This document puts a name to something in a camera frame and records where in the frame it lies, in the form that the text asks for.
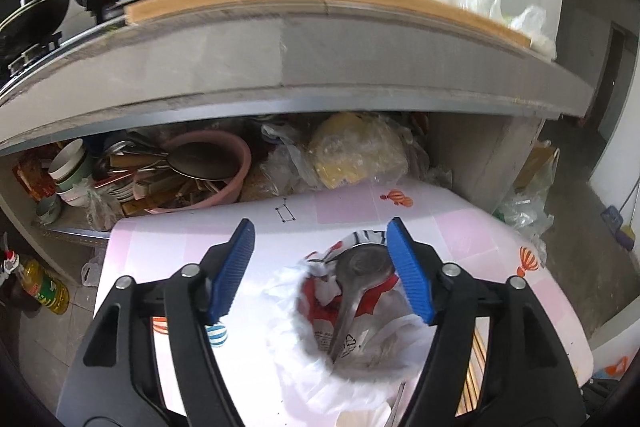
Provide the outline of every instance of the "stack of bowls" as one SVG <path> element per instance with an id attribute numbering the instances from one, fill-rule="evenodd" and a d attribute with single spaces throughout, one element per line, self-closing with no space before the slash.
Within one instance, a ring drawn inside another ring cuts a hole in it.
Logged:
<path id="1" fill-rule="evenodd" d="M 77 139 L 68 144 L 53 158 L 49 175 L 56 182 L 56 192 L 65 203 L 71 206 L 85 206 L 88 203 L 87 188 L 77 187 L 84 180 L 92 178 L 93 162 Z"/>

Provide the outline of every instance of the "pot lid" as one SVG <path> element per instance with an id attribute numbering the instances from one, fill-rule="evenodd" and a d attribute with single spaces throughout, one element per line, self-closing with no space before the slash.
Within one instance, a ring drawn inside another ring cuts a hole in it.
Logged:
<path id="1" fill-rule="evenodd" d="M 62 24 L 69 0 L 33 0 L 0 23 L 0 62 L 9 63 Z"/>

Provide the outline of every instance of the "concrete floor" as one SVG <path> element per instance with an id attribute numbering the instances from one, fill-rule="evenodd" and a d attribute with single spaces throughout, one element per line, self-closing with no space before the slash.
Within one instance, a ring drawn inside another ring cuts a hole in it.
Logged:
<path id="1" fill-rule="evenodd" d="M 82 338 L 94 318 L 98 288 L 69 287 L 71 304 L 63 315 L 47 309 L 22 314 L 18 364 L 24 380 L 52 413 Z"/>
<path id="2" fill-rule="evenodd" d="M 640 277 L 630 254 L 619 247 L 600 219 L 603 205 L 587 184 L 604 140 L 564 121 L 548 122 L 541 138 L 551 139 L 561 150 L 546 206 L 556 216 L 543 236 L 547 266 L 590 337 L 640 295 Z M 70 290 L 73 304 L 64 315 L 42 309 L 35 317 L 20 319 L 20 370 L 51 411 L 95 304 L 95 289 Z"/>
<path id="3" fill-rule="evenodd" d="M 543 235 L 547 267 L 590 338 L 640 295 L 636 258 L 609 233 L 600 218 L 604 206 L 588 185 L 606 146 L 604 138 L 560 120 L 548 121 L 540 139 L 550 139 L 560 148 L 556 180 L 545 207 L 556 217 Z"/>

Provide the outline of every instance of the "metal screw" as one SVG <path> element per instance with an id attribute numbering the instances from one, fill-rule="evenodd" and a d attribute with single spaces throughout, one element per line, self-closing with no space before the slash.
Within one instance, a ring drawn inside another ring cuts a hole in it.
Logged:
<path id="1" fill-rule="evenodd" d="M 129 286 L 131 286 L 132 282 L 133 282 L 132 277 L 130 277 L 129 275 L 123 275 L 122 277 L 118 277 L 118 280 L 116 281 L 116 288 L 118 290 L 124 290 Z"/>
<path id="2" fill-rule="evenodd" d="M 186 264 L 180 270 L 183 277 L 196 277 L 200 273 L 200 266 L 197 264 Z"/>
<path id="3" fill-rule="evenodd" d="M 516 288 L 516 290 L 524 290 L 524 288 L 527 287 L 527 283 L 524 282 L 524 279 L 517 276 L 511 277 L 511 279 L 509 279 L 509 284 Z"/>
<path id="4" fill-rule="evenodd" d="M 442 273 L 448 277 L 457 277 L 461 272 L 460 266 L 455 263 L 447 263 L 442 267 Z"/>

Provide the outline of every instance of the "tiled floor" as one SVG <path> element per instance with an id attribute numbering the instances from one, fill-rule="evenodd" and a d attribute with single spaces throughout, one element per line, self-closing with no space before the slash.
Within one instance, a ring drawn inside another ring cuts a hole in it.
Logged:
<path id="1" fill-rule="evenodd" d="M 22 314 L 18 341 L 20 371 L 36 395 L 55 413 L 69 365 L 94 316 L 97 288 L 69 288 L 71 304 L 63 315 L 41 308 Z"/>

